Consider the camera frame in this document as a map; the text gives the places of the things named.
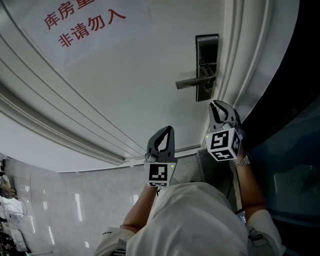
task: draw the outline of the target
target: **tile floor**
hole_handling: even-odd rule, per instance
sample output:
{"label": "tile floor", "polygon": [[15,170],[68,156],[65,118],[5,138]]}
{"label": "tile floor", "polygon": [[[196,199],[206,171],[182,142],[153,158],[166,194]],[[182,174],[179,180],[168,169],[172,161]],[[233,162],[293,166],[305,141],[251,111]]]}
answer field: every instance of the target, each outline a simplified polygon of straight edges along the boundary
{"label": "tile floor", "polygon": [[[26,205],[15,222],[27,246],[55,256],[92,255],[103,231],[122,224],[145,184],[143,165],[56,173],[7,159],[5,172]],[[180,158],[173,177],[179,183],[199,181],[196,156]]]}

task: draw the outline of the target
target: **door handle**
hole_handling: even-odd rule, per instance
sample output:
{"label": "door handle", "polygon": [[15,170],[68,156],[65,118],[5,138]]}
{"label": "door handle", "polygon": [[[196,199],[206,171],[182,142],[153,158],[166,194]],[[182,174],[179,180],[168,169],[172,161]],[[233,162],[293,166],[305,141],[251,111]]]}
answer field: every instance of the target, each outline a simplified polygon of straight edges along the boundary
{"label": "door handle", "polygon": [[197,102],[209,100],[212,97],[216,81],[218,35],[196,37],[196,78],[175,82],[178,90],[196,86]]}

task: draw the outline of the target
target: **person's left arm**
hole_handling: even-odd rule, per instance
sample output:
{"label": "person's left arm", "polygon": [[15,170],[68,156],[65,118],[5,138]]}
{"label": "person's left arm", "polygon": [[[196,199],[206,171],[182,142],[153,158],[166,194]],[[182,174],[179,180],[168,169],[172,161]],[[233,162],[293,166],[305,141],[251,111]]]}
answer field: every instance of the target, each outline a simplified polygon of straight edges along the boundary
{"label": "person's left arm", "polygon": [[158,187],[145,185],[138,200],[124,218],[122,229],[137,233],[148,221]]}

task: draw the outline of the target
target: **metal watch band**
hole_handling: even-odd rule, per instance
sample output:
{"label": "metal watch band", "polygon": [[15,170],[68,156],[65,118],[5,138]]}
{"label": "metal watch band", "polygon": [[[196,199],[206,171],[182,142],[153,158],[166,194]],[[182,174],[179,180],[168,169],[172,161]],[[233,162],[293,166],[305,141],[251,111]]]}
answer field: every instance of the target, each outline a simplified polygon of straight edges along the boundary
{"label": "metal watch band", "polygon": [[245,155],[245,157],[242,160],[234,162],[234,166],[236,168],[241,167],[241,166],[246,166],[249,164],[251,164],[251,162],[250,162],[250,159],[247,154]]}

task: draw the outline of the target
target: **forearm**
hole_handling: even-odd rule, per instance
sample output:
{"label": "forearm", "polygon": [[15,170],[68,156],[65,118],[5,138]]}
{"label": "forearm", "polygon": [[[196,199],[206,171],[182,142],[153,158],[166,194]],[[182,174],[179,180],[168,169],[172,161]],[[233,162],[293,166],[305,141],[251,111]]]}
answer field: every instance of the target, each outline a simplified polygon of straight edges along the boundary
{"label": "forearm", "polygon": [[264,195],[252,171],[251,165],[236,169],[241,192],[242,206],[248,220],[256,211],[266,209]]}
{"label": "forearm", "polygon": [[138,232],[148,221],[158,188],[145,185],[140,197],[124,218],[122,228]]}

